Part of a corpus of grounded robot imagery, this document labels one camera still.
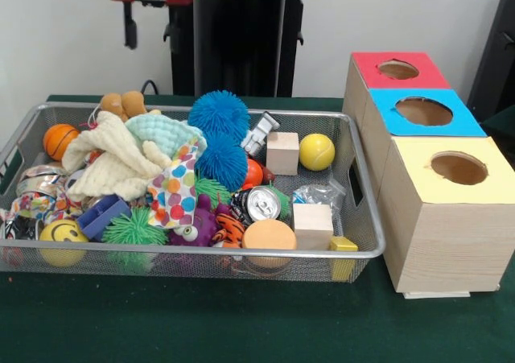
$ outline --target yellow smiley face ball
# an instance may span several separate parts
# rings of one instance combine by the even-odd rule
[[[40,241],[88,242],[88,238],[80,231],[79,225],[70,220],[52,222],[39,235]],[[77,264],[86,254],[85,250],[73,249],[40,249],[46,262],[52,266],[65,268]]]
[[[308,170],[325,170],[334,158],[335,145],[326,135],[309,134],[300,142],[300,163]]]

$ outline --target puffer ball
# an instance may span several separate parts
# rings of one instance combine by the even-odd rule
[[[214,91],[197,99],[187,123],[204,134],[227,134],[240,143],[247,135],[250,116],[239,97],[228,91]]]
[[[195,169],[202,178],[214,179],[230,192],[239,190],[247,176],[247,155],[227,134],[206,134],[208,148]]]

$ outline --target round hole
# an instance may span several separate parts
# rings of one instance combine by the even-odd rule
[[[437,101],[425,97],[408,97],[395,108],[406,119],[421,126],[445,126],[452,121],[452,111]]]
[[[416,67],[400,60],[390,60],[380,64],[379,72],[395,80],[413,79],[418,76],[418,69]]]
[[[434,172],[455,184],[480,184],[488,176],[484,163],[458,151],[441,152],[431,160]]]

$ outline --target green spiky ball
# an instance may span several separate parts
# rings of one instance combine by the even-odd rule
[[[271,191],[275,193],[275,195],[279,198],[279,202],[281,203],[281,212],[279,213],[279,220],[286,221],[290,219],[291,217],[291,207],[290,202],[291,198],[281,192],[278,188],[275,188],[272,186],[272,183],[267,184],[265,186],[266,188],[269,188]]]
[[[231,193],[227,188],[214,179],[200,178],[198,175],[195,175],[195,190],[197,197],[200,194],[208,195],[213,208],[218,206],[218,196],[220,196],[222,204],[228,204],[231,200]]]
[[[164,245],[167,235],[163,229],[148,225],[149,208],[132,208],[131,216],[122,214],[111,220],[104,230],[102,241],[122,245]],[[111,252],[109,260],[121,266],[123,273],[141,274],[152,267],[154,254],[137,252]]]

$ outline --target black cable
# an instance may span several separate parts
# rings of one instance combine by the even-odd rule
[[[154,82],[153,80],[151,80],[151,79],[149,79],[149,80],[145,81],[145,84],[143,84],[143,86],[142,86],[142,90],[141,90],[141,91],[139,91],[139,92],[141,92],[141,93],[145,94],[146,87],[148,87],[149,85],[151,85],[151,86],[152,86],[152,89],[154,90],[154,93],[155,93],[156,95],[159,95],[158,86],[157,86],[157,85],[155,84],[155,82]]]

